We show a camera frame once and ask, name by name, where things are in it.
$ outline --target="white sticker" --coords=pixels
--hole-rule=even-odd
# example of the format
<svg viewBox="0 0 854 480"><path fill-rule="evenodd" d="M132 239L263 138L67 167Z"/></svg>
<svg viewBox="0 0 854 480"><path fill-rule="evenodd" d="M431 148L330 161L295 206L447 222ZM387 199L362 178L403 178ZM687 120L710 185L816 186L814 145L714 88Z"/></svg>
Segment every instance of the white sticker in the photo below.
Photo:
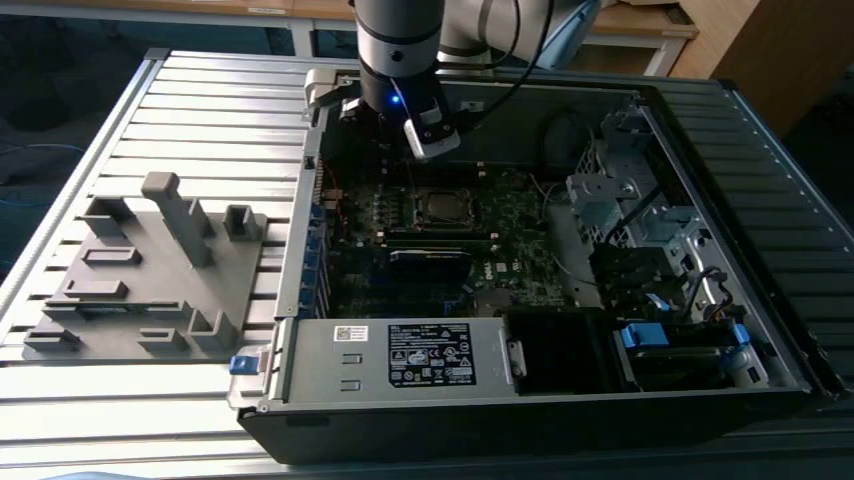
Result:
<svg viewBox="0 0 854 480"><path fill-rule="evenodd" d="M250 13L264 13L267 15L285 15L286 11L278 8L247 8Z"/></svg>
<svg viewBox="0 0 854 480"><path fill-rule="evenodd" d="M665 37L685 37L685 38L691 38L694 36L693 32L677 32L673 30L665 30L662 32L662 35Z"/></svg>
<svg viewBox="0 0 854 480"><path fill-rule="evenodd" d="M335 342L367 342L369 341L369 327L361 326L343 326L335 327L335 336L333 337Z"/></svg>

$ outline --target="blue latch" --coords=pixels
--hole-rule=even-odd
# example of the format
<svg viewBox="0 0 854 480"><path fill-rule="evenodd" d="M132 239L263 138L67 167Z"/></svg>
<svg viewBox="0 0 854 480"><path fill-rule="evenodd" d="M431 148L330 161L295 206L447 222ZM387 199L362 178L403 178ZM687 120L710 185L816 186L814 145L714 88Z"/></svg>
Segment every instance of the blue latch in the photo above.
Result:
<svg viewBox="0 0 854 480"><path fill-rule="evenodd" d="M647 293L646 297L653 300L655 308L658 308L662 312L669 312L670 310L673 310L673 308L670 308L670 304L665 301L665 299L654 293Z"/></svg>
<svg viewBox="0 0 854 480"><path fill-rule="evenodd" d="M228 363L228 373L232 375L258 375L260 359L250 355L235 355Z"/></svg>
<svg viewBox="0 0 854 480"><path fill-rule="evenodd" d="M670 345L661 323L633 323L619 332L626 348L666 347Z"/></svg>
<svg viewBox="0 0 854 480"><path fill-rule="evenodd" d="M750 343L750 333L741 323L737 323L733 327L733 333L736 334L736 340L740 345L748 345Z"/></svg>

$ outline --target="barcode sticker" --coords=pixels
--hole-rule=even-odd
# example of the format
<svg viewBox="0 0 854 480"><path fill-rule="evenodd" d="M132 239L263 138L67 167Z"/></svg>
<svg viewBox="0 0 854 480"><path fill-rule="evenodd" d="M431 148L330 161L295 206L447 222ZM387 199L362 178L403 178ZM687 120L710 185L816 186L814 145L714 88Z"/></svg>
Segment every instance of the barcode sticker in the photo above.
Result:
<svg viewBox="0 0 854 480"><path fill-rule="evenodd" d="M369 341L369 327L367 325L345 326L338 325L335 327L335 336L333 338L335 342L367 342Z"/></svg>

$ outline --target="wooden desk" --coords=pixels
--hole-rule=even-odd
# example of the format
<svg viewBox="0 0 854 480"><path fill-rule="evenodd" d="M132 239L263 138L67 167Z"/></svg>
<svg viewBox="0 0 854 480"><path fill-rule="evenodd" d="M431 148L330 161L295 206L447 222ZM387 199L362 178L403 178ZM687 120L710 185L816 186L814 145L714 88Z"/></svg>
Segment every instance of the wooden desk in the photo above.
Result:
<svg viewBox="0 0 854 480"><path fill-rule="evenodd" d="M291 15L323 22L327 28L335 26L331 28L334 30L355 30L353 9L345 0L294 0ZM650 60L643 60L647 64L641 71L645 75L666 76L686 41L696 38L698 33L696 25L674 23L661 7L618 4L599 13L585 44L653 49L655 53Z"/></svg>
<svg viewBox="0 0 854 480"><path fill-rule="evenodd" d="M317 30L357 28L346 0L0 0L0 13L289 28L299 57L315 56ZM618 4L602 10L585 43L654 50L642 71L665 76L698 32L694 25L673 23L659 7Z"/></svg>

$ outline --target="aluminum extrusion table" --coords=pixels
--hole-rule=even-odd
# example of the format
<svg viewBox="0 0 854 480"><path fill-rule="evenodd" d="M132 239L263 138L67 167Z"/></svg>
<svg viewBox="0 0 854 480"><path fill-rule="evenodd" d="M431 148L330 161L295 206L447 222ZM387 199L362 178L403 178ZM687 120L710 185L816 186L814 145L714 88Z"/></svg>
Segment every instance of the aluminum extrusion table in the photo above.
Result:
<svg viewBox="0 0 854 480"><path fill-rule="evenodd" d="M23 361L26 332L42 318L43 301L59 287L88 233L83 222L74 220L75 214L96 194L134 195L128 199L134 208L154 209L136 193L151 170L176 172L184 179L182 195L200 198L206 211L222 211L239 200L270 217L243 332L244 344L269 342L307 129L305 76L318 66L354 65L318 59L150 52L0 289L0 362L6 367L0 368L0 477L44 478L102 471L152 478L285 474L399 478L425 474L486 479L494 475L510 478L515 471L530 477L537 470L558 478L567 469L603 474L631 467L643 468L633 474L646 472L650 478L686 472L691 478L753 478L757 472L785 478L793 472L816 471L820 464L821 468L850 469L850 402L810 418L764 423L702 446L679 449L295 469L273 461L238 425L224 399L226 365L39 365ZM804 277L786 274L790 284L784 287L801 291L802 315L816 319L816 333L836 342L828 354L837 371L854 376L854 323L828 319L854 312L854 294L846 294L854 289L854 265L848 256L834 253L852 244L850 230L738 93L708 81L555 75L649 83L661 89L742 221L752 222L749 231L760 235L776 271L801 272L805 265L821 268L821 273L810 273L809 284ZM781 456L785 459L770 461ZM745 462L753 468L745 468Z"/></svg>

